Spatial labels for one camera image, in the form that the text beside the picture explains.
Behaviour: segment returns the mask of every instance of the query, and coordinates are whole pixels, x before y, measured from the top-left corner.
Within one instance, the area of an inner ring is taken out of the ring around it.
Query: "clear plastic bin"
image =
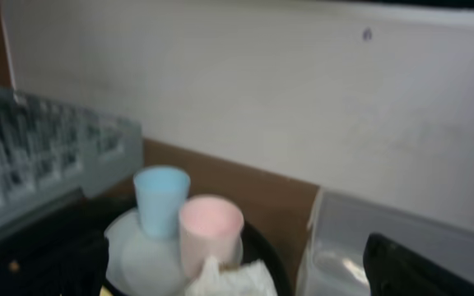
[[[312,236],[297,280],[298,296],[370,295],[363,251],[381,233],[474,284],[474,234],[384,206],[321,190]]]

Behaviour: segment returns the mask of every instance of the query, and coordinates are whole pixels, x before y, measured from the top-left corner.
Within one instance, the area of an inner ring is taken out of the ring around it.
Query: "plastic container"
[[[175,236],[179,210],[188,197],[188,174],[171,166],[152,166],[135,174],[133,182],[144,232],[152,238]]]
[[[193,197],[180,210],[180,256],[184,274],[193,278],[209,256],[232,262],[244,217],[232,202],[217,196]]]
[[[321,190],[301,262],[298,296],[370,295],[363,251],[381,233],[474,284],[474,234],[398,210]]]

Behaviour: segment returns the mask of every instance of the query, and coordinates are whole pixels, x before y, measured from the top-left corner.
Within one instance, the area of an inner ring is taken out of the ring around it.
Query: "blue cup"
[[[133,178],[142,229],[152,238],[178,233],[179,210],[186,202],[189,176],[171,166],[151,166]]]

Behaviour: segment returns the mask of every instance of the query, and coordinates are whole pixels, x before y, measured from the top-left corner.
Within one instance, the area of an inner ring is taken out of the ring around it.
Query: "pink cup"
[[[180,209],[180,256],[184,274],[197,276],[209,256],[230,263],[235,257],[243,213],[223,197],[192,197]]]

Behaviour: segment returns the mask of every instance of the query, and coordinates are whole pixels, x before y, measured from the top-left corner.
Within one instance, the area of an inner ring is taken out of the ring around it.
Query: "gray plastic crate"
[[[474,234],[465,230],[323,189],[310,225],[297,296],[369,296],[363,251],[374,232],[474,284]]]
[[[138,124],[0,88],[0,226],[77,188],[94,197],[142,162]]]

